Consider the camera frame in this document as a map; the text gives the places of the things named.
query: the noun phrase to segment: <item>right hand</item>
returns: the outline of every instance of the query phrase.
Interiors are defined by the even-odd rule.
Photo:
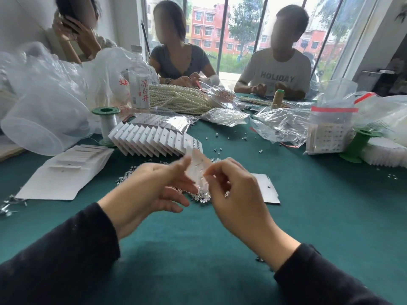
[[[267,93],[267,85],[259,83],[257,86],[252,87],[252,93],[265,97]]]
[[[64,24],[62,23],[62,17],[59,14],[58,10],[56,10],[54,13],[52,29],[54,30],[59,40],[64,41],[75,40],[75,35],[72,33],[72,31],[66,26],[64,26]]]
[[[171,80],[170,85],[179,85],[181,87],[192,88],[192,80],[187,76],[179,77],[178,79]]]
[[[254,250],[256,236],[274,225],[256,178],[232,158],[212,164],[204,176],[222,224]]]

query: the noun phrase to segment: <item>table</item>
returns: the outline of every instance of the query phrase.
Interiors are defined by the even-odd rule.
[[[304,147],[271,144],[248,125],[200,121],[188,133],[202,141],[209,158],[218,157],[212,149],[222,148],[222,159],[233,157],[250,172],[270,177],[281,205],[268,208],[283,230],[312,243],[389,301],[407,303],[405,168],[351,164],[336,154],[303,155]],[[27,152],[0,163],[0,197],[15,194],[46,159]],[[21,212],[1,217],[0,261],[99,200],[140,163],[116,150],[74,201],[32,201]],[[87,304],[284,304],[273,273],[222,227],[211,205],[155,213],[120,247],[122,257],[109,280],[90,293]]]

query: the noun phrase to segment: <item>pile of stud earrings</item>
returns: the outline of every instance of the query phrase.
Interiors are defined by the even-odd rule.
[[[18,211],[10,210],[13,205],[24,205],[27,206],[27,199],[17,199],[14,195],[10,195],[7,200],[3,201],[3,204],[0,206],[0,216],[4,215],[6,217],[17,213]]]

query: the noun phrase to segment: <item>tree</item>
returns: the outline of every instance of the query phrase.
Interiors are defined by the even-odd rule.
[[[243,0],[229,14],[229,33],[241,45],[240,58],[247,45],[256,40],[262,8],[263,0]]]
[[[177,3],[181,8],[183,8],[184,0],[170,0],[174,1]],[[187,5],[186,5],[186,13],[185,13],[185,18],[188,20],[189,16],[192,14],[192,4],[191,1],[188,0]]]
[[[327,29],[332,22],[333,16],[339,5],[339,1],[340,0],[320,0],[317,5],[317,8],[320,8],[317,17],[321,21],[321,24]],[[325,62],[326,67],[328,67],[331,63],[334,52],[337,49],[342,37],[347,35],[348,32],[353,28],[364,2],[365,0],[343,0],[342,6],[339,9],[338,16],[336,17],[331,30],[331,34],[335,36],[335,43],[332,48],[332,52]]]

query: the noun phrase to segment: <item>woman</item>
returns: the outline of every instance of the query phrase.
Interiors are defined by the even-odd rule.
[[[185,174],[190,164],[191,158],[185,157],[171,165],[141,165],[98,203],[1,264],[1,303],[78,304],[81,293],[89,294],[92,284],[119,259],[120,239],[133,233],[152,212],[180,213],[182,208],[176,202],[189,205],[173,187],[197,194]],[[221,223],[267,262],[289,304],[389,304],[312,246],[300,244],[282,231],[263,202],[255,177],[237,161],[229,158],[214,163],[204,176]]]
[[[186,20],[182,9],[173,1],[161,1],[154,8],[155,32],[162,46],[153,49],[150,65],[160,77],[160,83],[192,87],[197,80],[219,85],[205,51],[184,43]],[[201,78],[199,72],[207,78]]]
[[[100,9],[95,0],[90,0],[96,19],[100,18]],[[82,64],[93,60],[96,54],[104,48],[117,45],[97,34],[91,28],[72,17],[62,17],[58,10],[54,14],[52,30],[48,32],[52,53],[61,60]]]

